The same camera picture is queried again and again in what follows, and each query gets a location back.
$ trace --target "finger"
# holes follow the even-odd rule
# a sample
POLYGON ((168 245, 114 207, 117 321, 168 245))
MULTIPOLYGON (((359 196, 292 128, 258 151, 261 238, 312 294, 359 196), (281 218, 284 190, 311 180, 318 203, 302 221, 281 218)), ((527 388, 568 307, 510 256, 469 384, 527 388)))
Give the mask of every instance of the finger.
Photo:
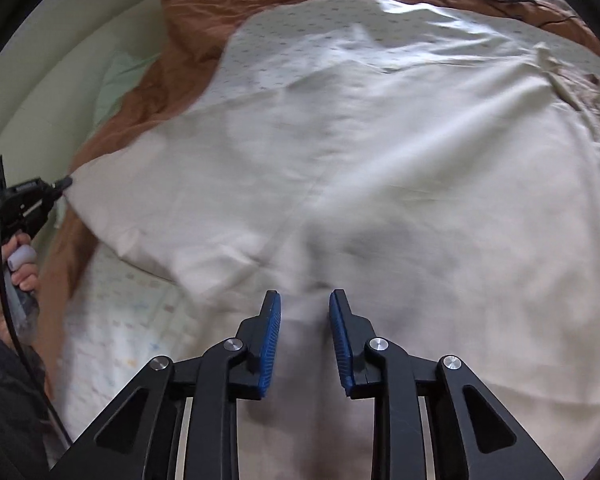
POLYGON ((36 264, 24 264, 11 275, 11 283, 19 285, 32 274, 38 275, 38 266, 36 264))
POLYGON ((26 233, 16 234, 16 240, 18 241, 18 246, 31 245, 31 237, 26 233))
POLYGON ((18 247, 18 237, 14 235, 11 237, 11 240, 2 246, 2 260, 6 262, 7 258, 11 256, 18 247))
POLYGON ((24 292, 29 292, 30 290, 38 290, 39 283, 40 280, 38 279, 38 276, 32 274, 20 283, 20 290, 23 290, 24 292))

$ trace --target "hand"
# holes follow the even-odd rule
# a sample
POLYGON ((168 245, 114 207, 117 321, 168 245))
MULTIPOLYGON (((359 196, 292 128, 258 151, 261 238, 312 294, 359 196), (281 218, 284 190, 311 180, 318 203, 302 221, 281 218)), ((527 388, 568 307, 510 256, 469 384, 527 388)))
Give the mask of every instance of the hand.
MULTIPOLYGON (((6 244, 2 246, 2 260, 7 261, 7 258, 11 256, 18 247, 21 245, 29 245, 31 238, 29 235, 20 233, 11 238, 6 244)), ((40 281, 38 279, 38 266, 36 264, 24 264, 18 270, 11 275, 11 282, 15 286, 19 286, 21 290, 29 292, 31 290, 38 290, 40 281)), ((8 346, 12 346, 11 336, 7 330, 7 323, 4 320, 2 313, 2 304, 0 303, 0 339, 8 346)))

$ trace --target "white bedsheet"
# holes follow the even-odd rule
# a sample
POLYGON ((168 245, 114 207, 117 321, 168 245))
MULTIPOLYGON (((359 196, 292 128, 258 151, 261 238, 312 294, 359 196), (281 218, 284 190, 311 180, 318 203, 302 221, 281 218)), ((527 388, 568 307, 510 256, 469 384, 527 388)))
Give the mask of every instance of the white bedsheet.
POLYGON ((410 353, 463 357, 567 479, 600 455, 600 123, 532 44, 600 60, 525 27, 389 0, 264 12, 190 110, 75 173, 89 227, 190 294, 192 351, 282 293, 270 396, 240 414, 245 478, 368 476, 335 287, 410 353))

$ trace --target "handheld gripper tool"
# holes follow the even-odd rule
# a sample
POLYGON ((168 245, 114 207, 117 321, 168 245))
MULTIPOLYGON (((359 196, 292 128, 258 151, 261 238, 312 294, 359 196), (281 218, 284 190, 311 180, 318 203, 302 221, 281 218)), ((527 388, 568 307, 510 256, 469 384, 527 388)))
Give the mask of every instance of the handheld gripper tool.
POLYGON ((192 397, 184 478, 237 480, 236 400, 267 393, 280 329, 280 295, 202 357, 151 359, 51 470, 50 479, 173 479, 182 415, 192 397))
POLYGON ((414 357, 351 313, 344 290, 329 304, 340 383, 376 400, 372 480, 426 480, 418 397, 426 400, 438 480, 562 480, 538 445, 458 357, 414 357))

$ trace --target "power cord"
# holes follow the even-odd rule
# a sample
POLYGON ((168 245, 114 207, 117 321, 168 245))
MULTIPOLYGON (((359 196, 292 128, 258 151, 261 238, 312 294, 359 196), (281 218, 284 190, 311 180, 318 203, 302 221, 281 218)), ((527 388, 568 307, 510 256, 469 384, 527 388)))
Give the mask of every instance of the power cord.
POLYGON ((4 268, 4 263, 2 261, 2 237, 0 236, 0 304, 2 305, 2 313, 4 314, 4 320, 7 323, 7 330, 9 331, 9 336, 11 336, 11 341, 13 342, 13 347, 15 348, 16 354, 18 355, 20 361, 22 362, 22 365, 25 367, 25 370, 27 371, 27 374, 31 378, 31 381, 33 382, 36 390, 38 391, 38 393, 42 397, 44 403, 46 404, 46 407, 49 410, 49 413, 51 414, 51 418, 53 419, 53 422, 58 427, 58 430, 60 431, 60 433, 62 434, 62 437, 65 440, 65 447, 68 449, 69 446, 71 446, 74 443, 74 441, 69 436, 69 433, 66 430, 66 428, 64 427, 64 424, 62 423, 62 420, 60 419, 60 415, 58 415, 58 412, 56 412, 56 409, 54 408, 53 404, 51 403, 51 400, 46 396, 44 385, 38 383, 38 380, 36 379, 36 375, 33 371, 33 368, 31 366, 31 364, 29 363, 29 360, 27 359, 27 356, 24 353, 22 345, 20 344, 20 340, 18 339, 18 335, 16 334, 16 329, 13 324, 13 319, 11 319, 11 311, 9 310, 9 301, 7 300, 7 289, 6 289, 6 286, 4 283, 4 280, 6 279, 6 277, 5 277, 5 273, 1 271, 1 269, 3 269, 3 268, 4 268))

